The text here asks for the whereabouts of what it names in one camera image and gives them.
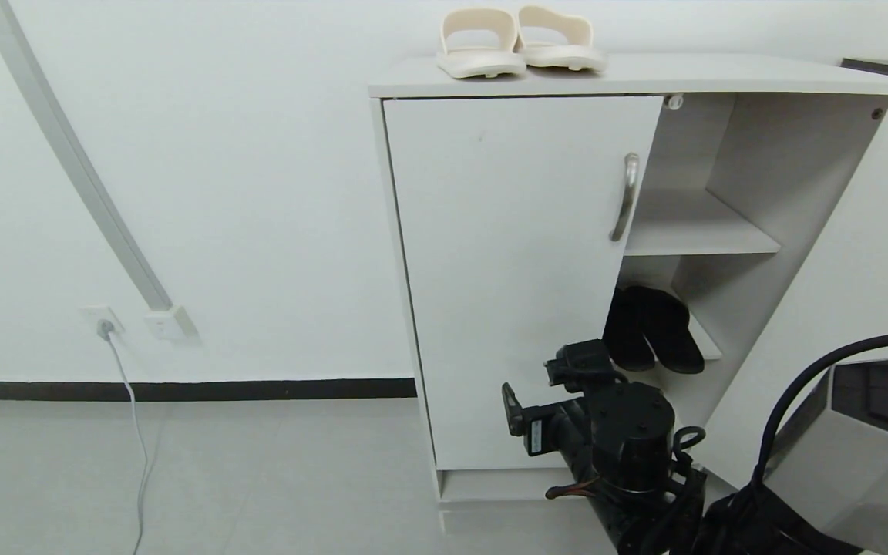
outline slipper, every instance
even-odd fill
[[[525,42],[524,27],[553,29],[567,40],[566,45],[552,42]],[[540,6],[523,6],[519,11],[519,39],[516,52],[522,54],[528,66],[567,67],[574,71],[592,69],[605,71],[609,59],[605,52],[592,46],[594,32],[591,22],[577,15],[561,15]]]
[[[660,363],[681,375],[697,375],[705,369],[705,358],[691,332],[691,312],[675,296],[659,289],[634,285],[623,293],[637,310],[639,329]]]
[[[620,288],[612,295],[602,343],[609,348],[609,358],[623,370],[644,372],[653,368],[653,351],[639,329],[637,309]]]
[[[499,45],[465,46],[448,49],[447,38],[458,31],[491,31]],[[455,79],[476,75],[496,77],[500,73],[525,73],[523,57],[513,51],[519,28],[511,14],[496,8],[465,8],[445,15],[441,22],[441,52],[437,66]]]

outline white shoe cabinet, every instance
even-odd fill
[[[887,76],[627,54],[604,76],[455,81],[412,59],[370,96],[442,501],[570,480],[508,435],[500,386],[567,398],[543,361],[601,336],[617,285],[690,307],[704,373],[630,376],[706,426],[693,454],[732,484],[796,373],[888,333]]]

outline cabinet top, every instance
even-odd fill
[[[369,84],[372,98],[653,93],[834,93],[888,96],[888,75],[758,54],[610,54],[603,74],[530,68],[526,75],[452,79],[433,57],[402,61]]]

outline black baseboard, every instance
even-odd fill
[[[413,378],[298,382],[133,383],[137,401],[264,401],[416,397]],[[98,382],[0,382],[0,400],[128,401],[126,386]]]

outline white slipper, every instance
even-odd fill
[[[447,38],[458,31],[491,31],[499,45],[465,46],[448,49]],[[445,15],[441,22],[441,52],[437,66],[455,79],[475,75],[496,77],[500,73],[525,73],[523,57],[513,51],[519,28],[511,14],[494,8],[465,8]]]
[[[564,35],[566,45],[552,42],[526,42],[524,27],[553,29]],[[515,52],[522,54],[528,66],[567,67],[575,71],[592,69],[605,71],[609,59],[605,52],[592,46],[594,32],[591,22],[577,15],[561,15],[540,6],[523,6],[519,10],[520,38]]]

